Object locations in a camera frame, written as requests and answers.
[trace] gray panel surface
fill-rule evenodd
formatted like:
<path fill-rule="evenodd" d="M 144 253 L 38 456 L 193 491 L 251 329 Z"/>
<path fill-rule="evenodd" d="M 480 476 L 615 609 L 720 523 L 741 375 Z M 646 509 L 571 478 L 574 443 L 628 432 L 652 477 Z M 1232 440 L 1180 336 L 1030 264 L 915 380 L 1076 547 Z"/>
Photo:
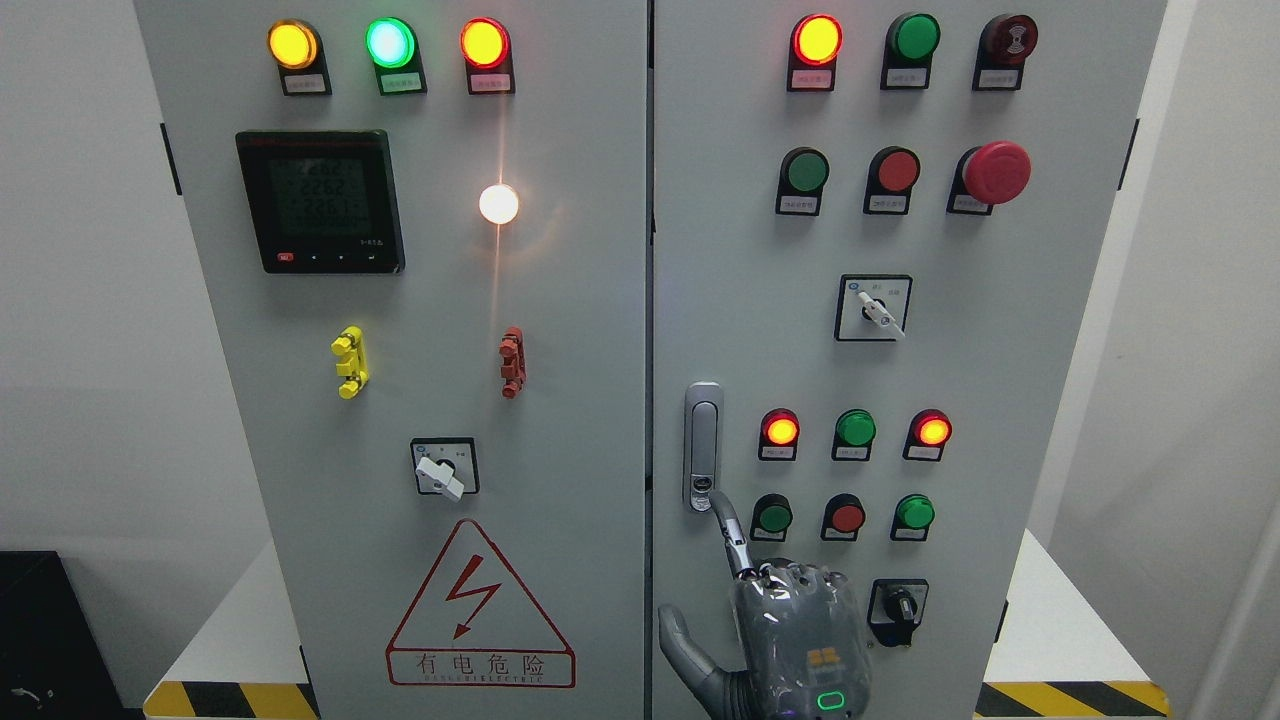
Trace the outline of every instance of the gray panel surface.
<path fill-rule="evenodd" d="M 879 90 L 884 32 L 909 10 L 942 26 L 931 87 Z M 724 389 L 718 487 L 748 514 L 764 493 L 795 512 L 787 542 L 758 557 L 827 564 L 867 602 L 876 578 L 925 578 L 928 612 L 909 648 L 872 648 L 867 717 L 970 717 L 1097 261 L 1161 0 L 957 0 L 657 5 L 654 238 L 654 605 L 678 603 L 692 634 L 741 666 L 716 523 L 681 502 L 685 388 Z M 832 94 L 785 91 L 796 20 L 831 13 L 845 29 Z M 1038 23 L 1023 90 L 970 91 L 992 17 Z M 1034 174 L 988 218 L 943 209 L 969 147 L 1012 140 Z M 823 151 L 832 174 L 818 218 L 773 213 L 778 164 Z M 867 168 L 902 145 L 923 161 L 908 217 L 861 213 Z M 836 343 L 842 273 L 914 278 L 909 337 Z M 756 460 L 762 416 L 800 419 L 795 462 Z M 869 410 L 869 462 L 829 459 L 836 419 Z M 955 424 L 941 462 L 902 460 L 908 424 L 938 407 Z M 820 542 L 828 498 L 858 495 L 855 543 Z M 931 496 L 924 543 L 890 542 L 899 498 Z M 654 717 L 703 716 L 655 652 Z"/>
<path fill-rule="evenodd" d="M 324 716 L 639 717 L 645 4 L 136 6 Z M 381 14 L 416 29 L 425 96 L 378 95 L 364 29 Z M 511 31 L 513 96 L 466 94 L 457 33 L 480 14 Z M 265 37 L 283 17 L 321 35 L 332 97 L 282 95 Z M 234 133 L 372 128 L 390 138 L 403 274 L 265 274 Z M 475 205 L 499 178 L 522 200 L 500 234 Z M 329 352 L 348 324 L 365 331 L 371 365 L 349 402 Z M 512 324 L 529 383 L 508 401 L 497 347 Z M 481 492 L 460 505 L 419 496 L 413 437 L 475 437 Z M 576 652 L 575 689 L 389 683 L 388 641 L 461 518 L 485 529 Z M 507 588 L 475 635 L 481 624 L 502 634 Z"/>

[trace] yellow terminal connector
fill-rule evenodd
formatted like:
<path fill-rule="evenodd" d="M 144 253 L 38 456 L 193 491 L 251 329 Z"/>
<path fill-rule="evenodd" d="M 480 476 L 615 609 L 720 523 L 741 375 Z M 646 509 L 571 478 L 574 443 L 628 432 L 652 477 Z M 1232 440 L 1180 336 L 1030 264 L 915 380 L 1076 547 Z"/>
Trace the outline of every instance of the yellow terminal connector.
<path fill-rule="evenodd" d="M 356 325 L 348 325 L 332 343 L 329 351 L 338 356 L 335 369 L 346 382 L 338 386 L 338 396 L 351 400 L 365 389 L 369 382 L 369 365 L 365 361 L 365 333 Z"/>

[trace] red terminal connector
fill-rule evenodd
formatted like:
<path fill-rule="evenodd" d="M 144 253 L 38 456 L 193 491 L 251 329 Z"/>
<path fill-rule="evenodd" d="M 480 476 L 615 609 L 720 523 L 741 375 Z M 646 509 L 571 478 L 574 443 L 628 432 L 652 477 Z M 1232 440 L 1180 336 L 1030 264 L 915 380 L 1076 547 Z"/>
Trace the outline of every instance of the red terminal connector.
<path fill-rule="evenodd" d="M 513 400 L 520 391 L 525 389 L 525 380 L 529 378 L 525 372 L 525 333 L 512 325 L 503 333 L 498 342 L 498 356 L 502 357 L 499 374 L 504 380 L 502 396 Z"/>

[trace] white switch handle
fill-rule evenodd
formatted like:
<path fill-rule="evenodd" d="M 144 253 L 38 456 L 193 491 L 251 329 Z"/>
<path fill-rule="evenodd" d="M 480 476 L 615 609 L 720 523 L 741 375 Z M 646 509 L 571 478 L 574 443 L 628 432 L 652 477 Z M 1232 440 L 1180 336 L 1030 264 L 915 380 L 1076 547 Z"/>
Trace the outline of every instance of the white switch handle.
<path fill-rule="evenodd" d="M 891 329 L 897 333 L 899 337 L 906 340 L 906 333 L 902 332 L 902 325 L 897 324 L 897 319 L 884 309 L 883 304 L 865 292 L 859 292 L 858 300 L 863 301 L 863 310 L 867 311 L 867 316 L 870 318 L 877 327 L 887 331 Z"/>
<path fill-rule="evenodd" d="M 430 479 L 435 489 L 440 491 L 440 495 L 453 502 L 462 500 L 462 493 L 466 491 L 462 480 L 453 477 L 453 468 L 451 465 L 436 462 L 425 455 L 417 461 L 417 475 Z"/>

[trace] white indicator light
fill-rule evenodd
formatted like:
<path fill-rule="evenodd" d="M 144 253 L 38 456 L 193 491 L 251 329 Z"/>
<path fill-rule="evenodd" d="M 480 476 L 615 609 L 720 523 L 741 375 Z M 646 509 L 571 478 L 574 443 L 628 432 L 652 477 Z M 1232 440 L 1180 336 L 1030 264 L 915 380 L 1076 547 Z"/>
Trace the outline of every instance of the white indicator light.
<path fill-rule="evenodd" d="M 509 184 L 490 184 L 480 193 L 480 214 L 495 225 L 504 225 L 516 219 L 520 211 L 520 196 Z"/>

